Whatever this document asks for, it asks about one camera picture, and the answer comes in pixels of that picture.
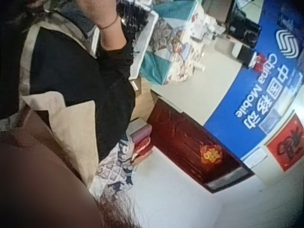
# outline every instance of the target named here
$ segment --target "sticker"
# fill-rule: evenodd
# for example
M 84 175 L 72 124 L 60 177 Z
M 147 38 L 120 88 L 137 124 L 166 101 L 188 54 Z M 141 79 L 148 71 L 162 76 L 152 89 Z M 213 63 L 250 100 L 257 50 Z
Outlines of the sticker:
M 294 114 L 281 132 L 267 145 L 283 171 L 288 170 L 304 154 L 303 126 Z
M 259 163 L 261 163 L 263 160 L 265 160 L 267 157 L 268 155 L 266 154 L 266 152 L 262 148 L 258 148 L 244 160 L 244 164 L 248 168 L 252 169 Z

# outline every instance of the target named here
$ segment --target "wrist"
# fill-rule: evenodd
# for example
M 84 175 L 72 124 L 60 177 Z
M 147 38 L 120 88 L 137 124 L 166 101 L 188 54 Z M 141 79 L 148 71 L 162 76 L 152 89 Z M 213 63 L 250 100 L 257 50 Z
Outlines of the wrist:
M 121 25 L 121 19 L 115 21 L 110 27 L 100 30 L 101 46 L 105 50 L 119 50 L 122 49 L 126 44 L 126 38 Z
M 100 30 L 102 30 L 103 28 L 108 27 L 109 25 L 111 25 L 112 23 L 118 20 L 120 21 L 120 18 L 117 18 L 117 13 L 115 11 L 102 16 L 101 18 L 96 20 L 95 24 Z

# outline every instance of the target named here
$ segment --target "hand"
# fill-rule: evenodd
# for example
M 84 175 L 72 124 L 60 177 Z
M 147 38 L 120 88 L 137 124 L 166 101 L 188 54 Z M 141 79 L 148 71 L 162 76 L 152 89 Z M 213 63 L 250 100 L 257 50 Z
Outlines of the hand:
M 116 0 L 76 0 L 76 2 L 99 28 L 110 25 L 116 19 Z

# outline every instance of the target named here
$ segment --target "china mobile logo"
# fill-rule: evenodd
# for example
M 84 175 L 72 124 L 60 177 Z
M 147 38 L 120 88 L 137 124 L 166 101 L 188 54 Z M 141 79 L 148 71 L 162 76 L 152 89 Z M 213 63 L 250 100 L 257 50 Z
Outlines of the china mobile logo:
M 299 45 L 293 34 L 288 30 L 279 30 L 276 33 L 277 44 L 286 58 L 297 58 Z

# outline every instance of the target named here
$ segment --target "patterned bag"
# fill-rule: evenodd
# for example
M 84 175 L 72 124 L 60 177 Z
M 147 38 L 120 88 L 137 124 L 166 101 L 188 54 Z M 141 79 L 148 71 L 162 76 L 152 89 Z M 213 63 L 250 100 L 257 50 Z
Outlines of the patterned bag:
M 133 186 L 133 151 L 134 143 L 125 134 L 110 154 L 99 163 L 89 189 L 95 199 L 98 200 L 103 194 L 115 199 Z
M 142 63 L 141 74 L 164 85 L 188 80 L 201 57 L 203 43 L 194 41 L 191 29 L 204 16 L 198 1 L 174 1 L 154 7 L 159 19 Z

